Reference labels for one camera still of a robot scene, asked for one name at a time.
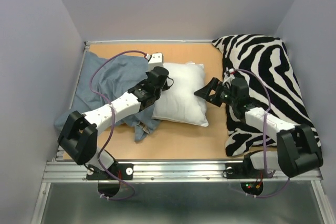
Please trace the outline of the white pillow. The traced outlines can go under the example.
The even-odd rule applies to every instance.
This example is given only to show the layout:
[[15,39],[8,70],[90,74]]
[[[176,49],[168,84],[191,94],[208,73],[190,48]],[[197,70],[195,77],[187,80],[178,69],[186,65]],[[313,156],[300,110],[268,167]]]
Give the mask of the white pillow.
[[170,80],[167,82],[171,87],[161,92],[160,98],[155,102],[152,117],[207,127],[206,101],[194,95],[195,91],[204,86],[204,65],[166,62],[164,68],[169,71]]

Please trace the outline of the blue pillowcase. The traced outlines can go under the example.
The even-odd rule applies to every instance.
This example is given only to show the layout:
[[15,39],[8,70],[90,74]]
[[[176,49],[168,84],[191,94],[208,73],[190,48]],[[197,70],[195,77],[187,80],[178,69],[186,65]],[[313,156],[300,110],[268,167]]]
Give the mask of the blue pillowcase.
[[87,51],[78,85],[70,110],[63,113],[54,122],[56,132],[60,133],[68,115],[73,111],[84,113],[105,105],[105,100],[89,88],[90,80],[97,69],[100,69],[92,80],[92,89],[105,95],[110,101],[123,95],[128,89],[141,80],[146,79],[147,61],[142,57],[122,55],[110,62]]

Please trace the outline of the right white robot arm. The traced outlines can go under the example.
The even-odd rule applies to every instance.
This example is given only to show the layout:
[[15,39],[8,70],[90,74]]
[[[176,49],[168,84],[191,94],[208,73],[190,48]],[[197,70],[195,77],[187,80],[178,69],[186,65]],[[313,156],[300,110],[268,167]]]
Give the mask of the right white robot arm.
[[253,177],[260,170],[269,168],[293,178],[323,165],[322,151],[311,127],[295,125],[269,114],[250,97],[245,79],[236,78],[227,87],[213,78],[194,94],[215,106],[226,104],[241,122],[260,130],[276,142],[275,152],[262,150],[244,155],[241,165],[244,175]]

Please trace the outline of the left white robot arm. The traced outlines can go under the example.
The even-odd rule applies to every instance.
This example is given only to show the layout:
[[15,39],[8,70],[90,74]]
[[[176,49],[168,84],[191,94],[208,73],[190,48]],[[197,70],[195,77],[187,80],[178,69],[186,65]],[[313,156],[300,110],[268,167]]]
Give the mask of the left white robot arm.
[[106,179],[116,176],[116,159],[104,147],[97,146],[98,136],[107,128],[114,131],[116,122],[151,107],[170,88],[169,71],[156,66],[146,73],[147,78],[130,88],[112,102],[85,113],[70,113],[58,137],[58,144],[77,165],[90,165],[99,169]]

